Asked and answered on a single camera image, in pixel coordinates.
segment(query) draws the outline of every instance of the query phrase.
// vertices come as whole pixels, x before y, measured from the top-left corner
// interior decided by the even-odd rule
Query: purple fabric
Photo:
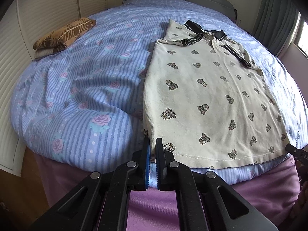
[[[35,158],[50,206],[89,174],[39,155]],[[258,177],[232,187],[275,225],[287,217],[300,192],[293,157]],[[155,188],[145,192],[132,191],[127,230],[179,230],[175,193],[160,192]]]

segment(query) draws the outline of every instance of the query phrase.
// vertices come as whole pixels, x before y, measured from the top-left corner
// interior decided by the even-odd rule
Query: window
[[[297,46],[308,56],[308,25],[302,21],[297,37]]]

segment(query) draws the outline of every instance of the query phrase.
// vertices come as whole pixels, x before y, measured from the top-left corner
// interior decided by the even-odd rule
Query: sheer curtain
[[[291,0],[262,0],[252,36],[278,56],[290,45],[298,18]]]

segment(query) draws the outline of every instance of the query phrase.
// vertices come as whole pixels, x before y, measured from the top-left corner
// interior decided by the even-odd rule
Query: bed
[[[124,0],[120,7],[90,16],[96,26],[68,49],[26,68],[11,99],[11,122],[32,151],[49,159],[38,158],[42,171],[54,160],[106,173],[141,149],[144,79],[155,41],[164,36],[169,19],[180,24],[192,20],[207,30],[223,29],[240,42],[258,60],[283,113],[291,143],[298,148],[307,145],[307,106],[281,62],[233,23],[235,12],[229,3],[223,3],[218,12],[204,7],[204,0],[190,1]],[[219,10],[219,0],[210,4]],[[286,162],[294,171],[292,158],[285,155],[263,164],[215,172],[227,183],[236,184]],[[193,170],[204,173],[210,169]],[[155,187],[153,163],[150,175],[150,186]],[[294,185],[291,199],[296,198],[297,187]],[[290,202],[276,224],[291,206]]]

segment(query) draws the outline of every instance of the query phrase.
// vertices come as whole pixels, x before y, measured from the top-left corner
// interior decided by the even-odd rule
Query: metal screw
[[[216,173],[213,172],[213,171],[208,171],[208,172],[206,172],[206,176],[213,179],[213,178],[216,177]]]
[[[129,161],[127,164],[126,164],[126,166],[128,166],[128,167],[136,167],[136,162],[134,162],[134,161]]]
[[[100,173],[99,173],[99,172],[93,172],[93,173],[90,175],[90,177],[91,177],[92,179],[98,179],[98,178],[100,177]]]
[[[170,167],[178,167],[179,163],[177,161],[172,161],[172,162],[169,163],[169,166]]]

